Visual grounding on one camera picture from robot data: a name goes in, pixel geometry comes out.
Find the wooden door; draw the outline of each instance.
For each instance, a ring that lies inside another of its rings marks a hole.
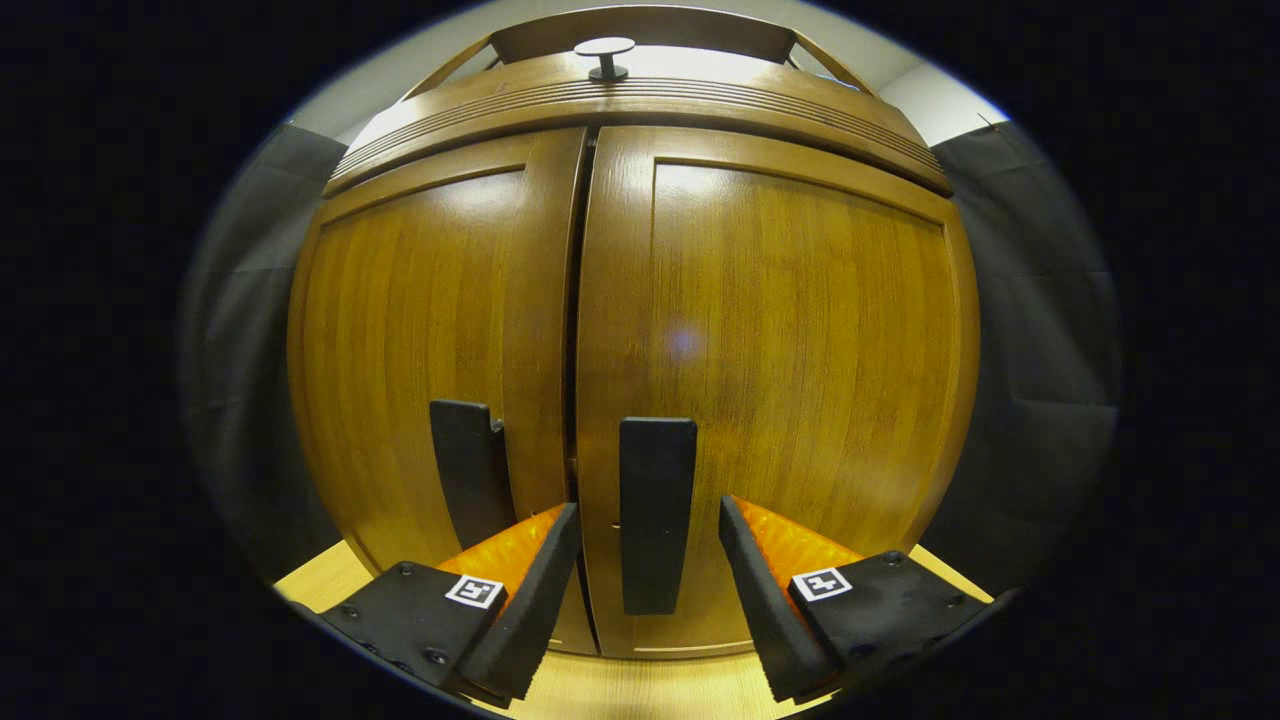
[[[374,573],[461,548],[428,406],[506,428],[517,519],[564,502],[567,279],[585,131],[443,152],[333,199],[298,260],[289,384],[329,511]],[[571,582],[553,648],[595,652]]]
[[[785,142],[616,127],[599,136],[584,232],[577,471],[604,655],[750,647],[717,538],[724,493],[861,553],[915,546],[977,380],[973,265],[950,202]],[[628,415],[699,427],[673,615],[623,612]]]

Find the door knob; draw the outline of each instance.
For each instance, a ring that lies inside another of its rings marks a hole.
[[[630,37],[596,37],[585,42],[579,42],[573,53],[584,58],[599,58],[600,67],[591,68],[588,77],[604,82],[622,79],[627,77],[627,69],[613,64],[613,56],[626,53],[636,46],[636,41]]]

